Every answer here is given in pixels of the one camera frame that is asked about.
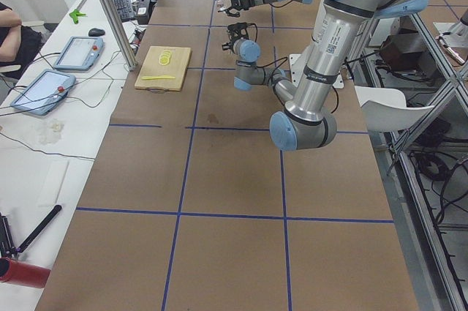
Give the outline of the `clear shot glass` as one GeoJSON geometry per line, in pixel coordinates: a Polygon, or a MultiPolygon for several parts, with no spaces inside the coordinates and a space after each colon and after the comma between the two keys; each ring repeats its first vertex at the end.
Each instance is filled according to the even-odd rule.
{"type": "Polygon", "coordinates": [[[216,4],[216,8],[218,9],[219,12],[222,12],[222,11],[225,11],[226,10],[226,6],[223,2],[218,2],[216,4]]]}

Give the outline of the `lemon slices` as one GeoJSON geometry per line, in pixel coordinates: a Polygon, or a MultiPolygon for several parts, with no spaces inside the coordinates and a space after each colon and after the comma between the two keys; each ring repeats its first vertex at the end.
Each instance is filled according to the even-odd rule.
{"type": "Polygon", "coordinates": [[[158,57],[158,63],[160,66],[167,66],[170,64],[171,59],[173,56],[173,51],[172,50],[163,50],[159,57],[158,57]]]}

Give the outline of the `wooden cutting board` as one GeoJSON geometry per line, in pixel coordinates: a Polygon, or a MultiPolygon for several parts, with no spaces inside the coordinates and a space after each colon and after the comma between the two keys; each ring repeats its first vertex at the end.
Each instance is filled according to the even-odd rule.
{"type": "Polygon", "coordinates": [[[191,48],[151,46],[140,69],[135,88],[141,90],[180,91],[189,65],[191,48]],[[158,57],[163,50],[172,50],[173,56],[167,66],[160,66],[158,57]],[[143,76],[172,75],[174,80],[142,80],[143,76]]]}

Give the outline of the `yellow plastic knife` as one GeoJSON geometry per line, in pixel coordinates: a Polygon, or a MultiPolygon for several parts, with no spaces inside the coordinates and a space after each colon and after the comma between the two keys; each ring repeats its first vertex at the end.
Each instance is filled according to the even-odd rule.
{"type": "Polygon", "coordinates": [[[143,76],[142,80],[174,80],[175,76],[172,75],[152,75],[152,76],[143,76]]]}

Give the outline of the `black keyboard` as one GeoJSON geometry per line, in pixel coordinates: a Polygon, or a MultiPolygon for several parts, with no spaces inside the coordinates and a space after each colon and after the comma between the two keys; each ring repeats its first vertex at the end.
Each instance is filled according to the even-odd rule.
{"type": "Polygon", "coordinates": [[[131,0],[112,0],[117,10],[118,16],[122,22],[127,22],[135,19],[135,11],[133,10],[131,0]]]}

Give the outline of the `black computer mouse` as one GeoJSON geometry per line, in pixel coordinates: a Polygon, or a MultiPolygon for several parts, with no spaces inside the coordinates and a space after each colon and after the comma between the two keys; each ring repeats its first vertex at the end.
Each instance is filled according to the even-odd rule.
{"type": "Polygon", "coordinates": [[[88,31],[89,37],[101,37],[105,35],[104,29],[92,28],[88,31]]]}

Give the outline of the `upper teach pendant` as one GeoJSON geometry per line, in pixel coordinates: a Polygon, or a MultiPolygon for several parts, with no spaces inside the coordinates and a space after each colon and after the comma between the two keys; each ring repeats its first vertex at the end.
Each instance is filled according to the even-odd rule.
{"type": "Polygon", "coordinates": [[[104,48],[101,37],[71,37],[56,59],[53,68],[61,71],[88,71],[104,48]]]}

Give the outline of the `teach pendant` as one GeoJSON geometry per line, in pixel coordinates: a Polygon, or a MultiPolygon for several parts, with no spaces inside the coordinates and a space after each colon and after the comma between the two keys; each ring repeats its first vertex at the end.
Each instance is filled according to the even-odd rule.
{"type": "Polygon", "coordinates": [[[88,71],[104,48],[101,37],[71,37],[56,59],[53,68],[61,71],[88,71]]]}
{"type": "Polygon", "coordinates": [[[55,70],[42,71],[10,103],[15,110],[44,116],[52,111],[75,85],[76,77],[55,70]]]}

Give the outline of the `green plastic clamp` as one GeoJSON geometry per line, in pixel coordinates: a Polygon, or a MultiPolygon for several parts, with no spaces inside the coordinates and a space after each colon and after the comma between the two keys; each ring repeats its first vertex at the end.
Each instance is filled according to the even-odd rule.
{"type": "Polygon", "coordinates": [[[71,11],[69,16],[71,17],[72,22],[74,24],[78,24],[79,23],[79,18],[86,17],[86,13],[81,12],[79,9],[74,9],[73,11],[71,11]]]}

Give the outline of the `white chair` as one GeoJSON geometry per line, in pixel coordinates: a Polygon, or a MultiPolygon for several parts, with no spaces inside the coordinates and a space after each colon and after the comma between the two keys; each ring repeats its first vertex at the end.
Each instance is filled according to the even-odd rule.
{"type": "Polygon", "coordinates": [[[434,105],[407,107],[406,97],[398,89],[355,86],[355,92],[369,131],[409,129],[434,109],[434,105]]]}

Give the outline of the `lower teach pendant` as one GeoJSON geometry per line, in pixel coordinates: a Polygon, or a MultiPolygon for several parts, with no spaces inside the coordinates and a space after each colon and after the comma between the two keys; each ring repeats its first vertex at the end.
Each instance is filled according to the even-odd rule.
{"type": "Polygon", "coordinates": [[[76,77],[55,70],[42,71],[10,103],[15,110],[44,116],[52,111],[75,85],[76,77]]]}

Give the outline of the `crumpled white tissue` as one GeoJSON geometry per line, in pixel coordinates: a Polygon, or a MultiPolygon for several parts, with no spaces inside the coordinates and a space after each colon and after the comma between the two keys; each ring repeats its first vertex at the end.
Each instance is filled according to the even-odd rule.
{"type": "Polygon", "coordinates": [[[61,139],[63,128],[64,122],[61,120],[43,121],[37,128],[39,143],[43,145],[57,143],[61,139]]]}

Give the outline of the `seated person black shirt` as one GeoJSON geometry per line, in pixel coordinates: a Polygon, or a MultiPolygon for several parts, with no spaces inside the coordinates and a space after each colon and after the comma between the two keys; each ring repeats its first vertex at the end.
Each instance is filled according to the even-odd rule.
{"type": "Polygon", "coordinates": [[[22,24],[20,16],[1,3],[1,66],[20,65],[20,69],[7,72],[8,78],[19,80],[45,43],[45,36],[22,24]]]}

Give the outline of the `red bottle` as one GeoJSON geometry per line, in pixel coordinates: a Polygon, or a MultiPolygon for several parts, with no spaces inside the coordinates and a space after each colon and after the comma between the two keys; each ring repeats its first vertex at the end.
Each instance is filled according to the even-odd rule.
{"type": "Polygon", "coordinates": [[[1,258],[1,282],[31,288],[44,288],[50,269],[11,258],[1,258]]]}

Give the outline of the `aluminium frame post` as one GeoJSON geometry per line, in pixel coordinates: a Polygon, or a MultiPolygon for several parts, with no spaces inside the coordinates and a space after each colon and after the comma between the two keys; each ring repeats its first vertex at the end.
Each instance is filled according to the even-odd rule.
{"type": "Polygon", "coordinates": [[[120,48],[125,62],[127,63],[129,71],[135,70],[137,66],[137,61],[133,50],[131,49],[131,46],[127,40],[127,35],[124,31],[123,24],[121,22],[120,16],[117,13],[113,1],[99,0],[99,2],[102,5],[107,21],[110,24],[113,36],[115,37],[118,47],[120,48]]]}

